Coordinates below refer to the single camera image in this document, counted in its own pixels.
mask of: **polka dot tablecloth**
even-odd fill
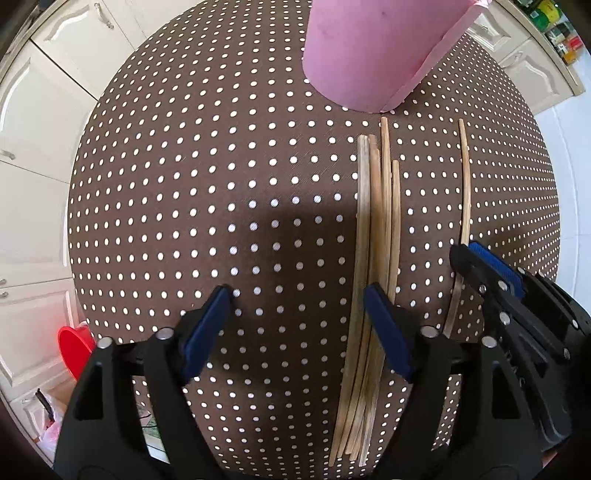
[[[121,67],[82,136],[70,259],[95,336],[139,341],[228,283],[235,314],[184,390],[224,468],[274,478],[371,471],[410,393],[384,369],[368,464],[328,466],[355,263],[356,137],[379,115],[341,108],[304,77],[305,0],[207,1]],[[457,120],[472,169],[471,238],[554,277],[557,192],[535,120],[464,36],[395,112],[402,237],[397,302],[441,326],[460,236]],[[454,334],[482,333],[463,292]],[[137,378],[138,403],[150,407]],[[435,444],[449,439],[459,379]]]

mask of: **cabinet door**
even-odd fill
[[[72,279],[0,287],[0,387],[12,401],[65,371],[57,331],[78,325]]]
[[[558,67],[533,38],[503,60],[501,67],[534,115],[573,95]]]
[[[56,386],[59,388],[62,384],[67,385],[68,383],[74,383],[73,377],[70,372],[64,367],[60,373],[54,377],[49,377],[41,383],[35,385],[29,392],[15,398],[10,402],[10,408],[14,413],[15,417],[20,421],[21,425],[32,439],[39,437],[44,428],[44,420],[47,418],[47,414],[41,402],[36,398],[35,392],[37,389],[41,389],[44,394],[53,395],[53,389]],[[47,455],[49,460],[53,461],[54,455],[50,452],[42,450]]]
[[[65,183],[0,162],[0,291],[72,277],[68,191]]]
[[[96,99],[133,52],[102,0],[70,0],[33,42]]]
[[[496,3],[480,14],[467,33],[496,61],[503,60],[529,37],[525,28]]]
[[[171,19],[203,1],[105,0],[105,3],[134,47],[137,48],[139,44],[135,44],[133,39],[137,38],[138,26],[146,39]]]
[[[0,161],[69,182],[95,103],[27,43],[0,84]]]

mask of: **pink cylinder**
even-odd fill
[[[491,1],[314,0],[304,73],[339,105],[392,110]]]

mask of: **blue clamp pad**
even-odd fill
[[[412,362],[414,338],[418,323],[402,307],[390,303],[378,283],[365,287],[363,306],[382,343],[390,367],[408,382],[415,371]]]
[[[185,382],[201,373],[218,332],[232,313],[231,295],[228,288],[218,287],[200,310],[187,312],[186,315],[195,313],[201,318],[184,345],[181,345],[184,361],[182,376]]]
[[[509,285],[513,285],[515,296],[520,300],[523,299],[525,290],[521,282],[521,277],[511,267],[478,242],[470,242],[468,248],[496,271]]]

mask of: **cabinet handle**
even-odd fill
[[[110,30],[113,30],[115,26],[111,23],[111,21],[105,17],[103,13],[103,9],[100,6],[100,3],[95,2],[96,14],[99,16],[99,20],[102,21]]]
[[[522,51],[519,51],[519,52],[517,52],[517,53],[515,54],[515,56],[513,57],[513,60],[511,60],[511,63],[510,63],[509,65],[507,65],[507,66],[503,67],[503,70],[506,70],[506,69],[508,69],[509,67],[512,67],[513,65],[515,65],[515,64],[516,64],[516,63],[517,63],[517,62],[520,60],[520,58],[521,58],[522,56],[523,56],[523,52],[522,52]]]
[[[16,155],[14,153],[10,153],[8,150],[3,150],[0,148],[0,155],[3,155],[4,157],[8,157],[11,160],[16,160]]]

